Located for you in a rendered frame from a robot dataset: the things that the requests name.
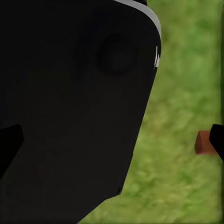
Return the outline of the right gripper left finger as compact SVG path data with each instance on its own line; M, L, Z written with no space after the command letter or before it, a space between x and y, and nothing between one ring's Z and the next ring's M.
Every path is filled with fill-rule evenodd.
M20 124L0 130L0 180L23 142L24 136Z

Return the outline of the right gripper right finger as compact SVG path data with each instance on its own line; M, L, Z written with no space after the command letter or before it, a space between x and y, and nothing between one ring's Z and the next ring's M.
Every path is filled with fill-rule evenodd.
M209 141L224 162L224 126L214 124L210 132Z

